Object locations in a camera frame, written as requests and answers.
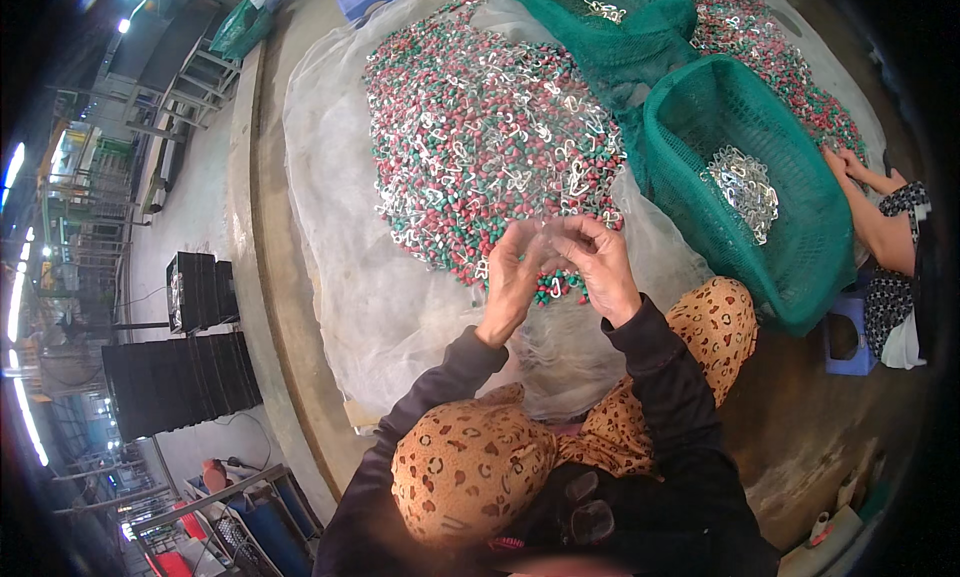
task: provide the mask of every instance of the black and white patterned clothing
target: black and white patterned clothing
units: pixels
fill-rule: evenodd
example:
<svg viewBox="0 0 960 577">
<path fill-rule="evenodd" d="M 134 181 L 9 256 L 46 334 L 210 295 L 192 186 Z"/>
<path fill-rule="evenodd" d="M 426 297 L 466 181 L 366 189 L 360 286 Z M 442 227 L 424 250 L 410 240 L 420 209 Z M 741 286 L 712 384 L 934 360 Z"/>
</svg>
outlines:
<svg viewBox="0 0 960 577">
<path fill-rule="evenodd" d="M 929 203 L 927 189 L 920 181 L 914 181 L 882 199 L 877 208 L 887 217 L 894 217 L 902 212 L 909 215 L 910 235 L 913 236 L 913 245 L 916 248 L 920 231 L 917 228 L 915 209 Z M 903 323 L 913 311 L 910 281 L 910 277 L 902 272 L 883 268 L 873 271 L 864 300 L 864 329 L 867 331 L 867 345 L 876 358 L 882 357 L 890 332 Z"/>
</svg>

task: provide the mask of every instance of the black long-sleeve shirt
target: black long-sleeve shirt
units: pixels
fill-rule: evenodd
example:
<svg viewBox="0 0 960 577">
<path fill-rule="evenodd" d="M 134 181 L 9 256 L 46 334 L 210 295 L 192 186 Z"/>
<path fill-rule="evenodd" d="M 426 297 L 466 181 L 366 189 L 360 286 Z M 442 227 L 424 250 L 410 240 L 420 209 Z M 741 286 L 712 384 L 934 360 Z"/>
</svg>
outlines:
<svg viewBox="0 0 960 577">
<path fill-rule="evenodd" d="M 614 329 L 604 319 L 600 329 L 627 357 L 632 391 L 642 404 L 663 481 L 615 479 L 591 466 L 564 464 L 551 472 L 530 509 L 504 535 L 528 547 L 558 547 L 553 509 L 563 505 L 571 479 L 594 471 L 601 477 L 597 495 L 613 511 L 615 535 L 620 548 L 628 550 L 634 571 L 775 575 L 780 555 L 761 536 L 747 505 L 737 465 L 722 447 L 714 395 L 687 345 L 646 296 L 628 322 Z M 380 420 L 376 444 L 366 451 L 320 539 L 313 577 L 439 571 L 439 553 L 407 533 L 391 495 L 394 452 L 428 410 L 473 398 L 507 358 L 505 347 L 490 348 L 468 327 L 447 347 L 443 363 L 416 379 Z M 453 574 L 483 574 L 475 569 L 461 563 Z"/>
</svg>

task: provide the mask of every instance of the electrical cord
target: electrical cord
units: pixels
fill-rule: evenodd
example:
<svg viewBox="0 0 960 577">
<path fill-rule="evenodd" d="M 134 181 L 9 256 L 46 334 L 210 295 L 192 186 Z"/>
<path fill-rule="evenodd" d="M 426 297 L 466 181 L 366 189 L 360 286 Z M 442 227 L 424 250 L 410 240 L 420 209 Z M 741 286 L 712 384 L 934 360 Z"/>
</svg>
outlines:
<svg viewBox="0 0 960 577">
<path fill-rule="evenodd" d="M 132 305 L 133 303 L 142 302 L 142 301 L 144 301 L 144 300 L 147 300 L 148 298 L 150 298 L 150 296 L 156 294 L 157 292 L 159 292 L 159 291 L 161 291 L 161 290 L 165 290 L 165 289 L 167 289 L 167 286 L 166 286 L 166 285 L 161 285 L 160 287 L 156 288 L 155 290 L 153 290 L 153 291 L 150 292 L 149 294 L 144 295 L 143 297 L 139 297 L 138 299 L 132 299 L 132 300 L 130 300 L 129 302 L 124 302 L 124 303 L 122 303 L 122 304 L 117 304 L 116 307 L 117 307 L 117 308 L 120 308 L 120 307 L 128 307 L 128 306 Z"/>
<path fill-rule="evenodd" d="M 193 570 L 190 571 L 190 577 L 194 577 L 197 574 L 197 568 L 200 566 L 200 561 L 204 559 L 204 555 L 207 554 L 207 549 L 210 547 L 210 543 L 213 542 L 213 537 L 216 535 L 216 531 L 217 531 L 216 524 L 222 522 L 222 520 L 224 519 L 224 515 L 227 513 L 227 509 L 229 508 L 230 506 L 228 506 L 227 503 L 224 503 L 223 510 L 220 511 L 220 517 L 217 518 L 216 521 L 210 523 L 210 529 L 212 529 L 214 533 L 206 536 L 206 543 L 203 545 L 203 549 L 199 551 L 199 558 L 197 559 L 197 562 L 193 565 Z"/>
<path fill-rule="evenodd" d="M 267 442 L 267 460 L 263 461 L 263 465 L 260 466 L 260 468 L 258 468 L 258 470 L 257 470 L 258 472 L 263 471 L 264 469 L 267 468 L 267 465 L 270 464 L 270 456 L 274 453 L 274 447 L 273 447 L 273 445 L 270 443 L 270 436 L 267 435 L 267 430 L 263 427 L 263 423 L 260 422 L 259 419 L 258 419 L 256 416 L 250 415 L 250 414 L 247 414 L 247 413 L 244 413 L 244 412 L 239 412 L 239 413 L 231 416 L 230 419 L 229 419 L 227 422 L 219 422 L 219 421 L 217 421 L 216 418 L 214 418 L 214 419 L 213 419 L 213 423 L 217 424 L 218 426 L 227 427 L 227 426 L 229 426 L 231 423 L 233 423 L 234 420 L 235 420 L 237 417 L 239 417 L 239 416 L 241 416 L 241 415 L 243 415 L 244 417 L 247 417 L 248 419 L 252 420 L 254 423 L 257 424 L 258 427 L 260 427 L 260 432 L 263 433 L 263 439 L 264 439 L 264 441 Z"/>
</svg>

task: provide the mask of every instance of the pile of plastic pieces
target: pile of plastic pieces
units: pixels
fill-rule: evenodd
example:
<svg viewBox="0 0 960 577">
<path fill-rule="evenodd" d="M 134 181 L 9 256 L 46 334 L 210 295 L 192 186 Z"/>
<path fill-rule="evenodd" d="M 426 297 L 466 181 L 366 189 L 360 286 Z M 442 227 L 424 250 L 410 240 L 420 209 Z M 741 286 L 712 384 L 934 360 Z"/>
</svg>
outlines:
<svg viewBox="0 0 960 577">
<path fill-rule="evenodd" d="M 620 230 L 610 187 L 626 153 L 570 53 L 475 29 L 482 3 L 454 0 L 390 33 L 367 57 L 365 82 L 376 211 L 393 242 L 485 287 L 511 221 L 583 214 Z M 571 285 L 587 301 L 575 276 L 540 278 L 540 306 Z"/>
<path fill-rule="evenodd" d="M 767 82 L 817 145 L 839 144 L 866 160 L 866 145 L 846 108 L 813 83 L 807 62 L 763 0 L 693 0 L 697 28 L 690 43 L 703 55 L 726 54 Z"/>
</svg>

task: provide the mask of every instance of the leopard print pants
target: leopard print pants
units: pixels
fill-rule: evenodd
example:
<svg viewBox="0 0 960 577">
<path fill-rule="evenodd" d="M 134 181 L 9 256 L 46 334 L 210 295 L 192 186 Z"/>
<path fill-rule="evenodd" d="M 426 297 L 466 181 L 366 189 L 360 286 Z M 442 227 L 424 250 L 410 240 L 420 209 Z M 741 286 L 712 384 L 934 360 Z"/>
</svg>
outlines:
<svg viewBox="0 0 960 577">
<path fill-rule="evenodd" d="M 719 407 L 740 366 L 754 353 L 757 318 L 750 292 L 729 277 L 714 277 L 684 294 L 665 313 L 667 324 L 700 365 Z M 653 441 L 627 375 L 587 415 L 580 433 L 558 437 L 558 464 L 590 465 L 620 477 L 655 475 Z"/>
</svg>

